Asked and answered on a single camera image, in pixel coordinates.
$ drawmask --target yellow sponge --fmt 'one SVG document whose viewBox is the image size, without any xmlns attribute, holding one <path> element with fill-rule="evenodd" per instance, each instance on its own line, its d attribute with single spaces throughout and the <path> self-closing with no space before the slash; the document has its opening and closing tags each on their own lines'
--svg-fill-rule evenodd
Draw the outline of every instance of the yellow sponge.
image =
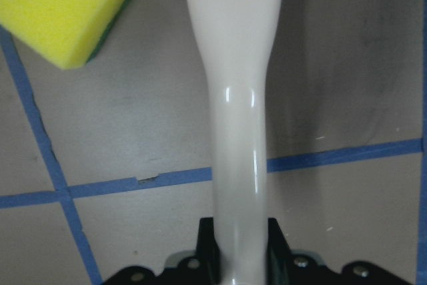
<svg viewBox="0 0 427 285">
<path fill-rule="evenodd" d="M 89 59 L 125 0 L 0 0 L 0 24 L 62 69 Z"/>
</svg>

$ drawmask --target white plastic utensil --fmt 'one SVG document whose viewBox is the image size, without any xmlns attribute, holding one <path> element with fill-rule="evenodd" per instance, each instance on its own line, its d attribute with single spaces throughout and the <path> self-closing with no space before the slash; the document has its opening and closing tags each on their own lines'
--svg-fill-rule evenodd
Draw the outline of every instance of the white plastic utensil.
<svg viewBox="0 0 427 285">
<path fill-rule="evenodd" d="M 211 109 L 222 284 L 266 283 L 266 71 L 281 0 L 187 0 Z"/>
</svg>

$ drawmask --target sponge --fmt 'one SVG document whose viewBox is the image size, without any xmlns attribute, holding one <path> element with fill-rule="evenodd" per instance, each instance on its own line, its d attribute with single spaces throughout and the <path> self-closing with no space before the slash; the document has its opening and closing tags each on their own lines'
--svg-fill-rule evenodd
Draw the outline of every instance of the sponge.
<svg viewBox="0 0 427 285">
<path fill-rule="evenodd" d="M 126 0 L 0 0 L 0 24 L 44 58 L 85 65 Z"/>
</svg>

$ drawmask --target gray surface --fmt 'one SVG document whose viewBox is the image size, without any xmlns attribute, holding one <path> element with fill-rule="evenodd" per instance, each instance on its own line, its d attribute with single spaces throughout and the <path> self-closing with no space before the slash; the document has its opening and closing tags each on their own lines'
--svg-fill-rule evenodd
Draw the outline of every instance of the gray surface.
<svg viewBox="0 0 427 285">
<path fill-rule="evenodd" d="M 269 175 L 270 216 L 293 249 L 334 270 L 363 259 L 414 282 L 420 155 Z M 212 215 L 211 182 L 81 198 L 76 206 L 103 277 L 129 264 L 156 273 L 193 250 L 200 217 Z"/>
<path fill-rule="evenodd" d="M 269 157 L 420 137 L 421 18 L 422 0 L 284 0 L 268 73 Z M 70 184 L 210 165 L 185 0 L 133 0 L 75 71 L 17 46 Z"/>
<path fill-rule="evenodd" d="M 89 284 L 59 204 L 0 210 L 0 284 Z"/>
<path fill-rule="evenodd" d="M 0 196 L 53 190 L 0 50 Z"/>
</svg>

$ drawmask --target screw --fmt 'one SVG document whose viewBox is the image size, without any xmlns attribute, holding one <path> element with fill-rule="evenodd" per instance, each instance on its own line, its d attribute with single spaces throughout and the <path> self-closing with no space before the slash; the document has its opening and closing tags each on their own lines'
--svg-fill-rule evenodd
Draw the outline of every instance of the screw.
<svg viewBox="0 0 427 285">
<path fill-rule="evenodd" d="M 134 283 L 141 282 L 145 278 L 145 275 L 141 272 L 136 272 L 132 274 L 131 281 Z"/>
<path fill-rule="evenodd" d="M 197 270 L 200 267 L 200 261 L 197 258 L 192 258 L 188 261 L 187 267 L 190 270 Z"/>
<path fill-rule="evenodd" d="M 303 256 L 298 256 L 294 259 L 294 264 L 298 267 L 305 268 L 308 266 L 308 259 Z"/>
<path fill-rule="evenodd" d="M 369 276 L 369 270 L 366 267 L 363 267 L 361 265 L 357 265 L 353 267 L 353 273 L 359 277 L 368 277 Z"/>
</svg>

